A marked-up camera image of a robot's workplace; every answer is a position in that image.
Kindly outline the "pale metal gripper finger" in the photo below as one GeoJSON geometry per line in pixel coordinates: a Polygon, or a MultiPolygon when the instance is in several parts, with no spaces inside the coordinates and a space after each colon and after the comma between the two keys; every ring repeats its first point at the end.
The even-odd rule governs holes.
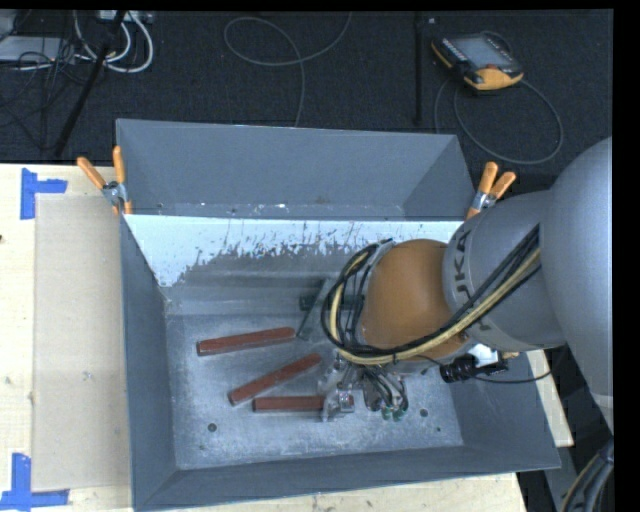
{"type": "Polygon", "coordinates": [[[319,377],[317,382],[317,392],[319,395],[333,394],[343,381],[345,369],[327,368],[319,377]]]}
{"type": "Polygon", "coordinates": [[[334,421],[355,412],[355,398],[350,391],[334,391],[324,397],[321,420],[334,421]]]}

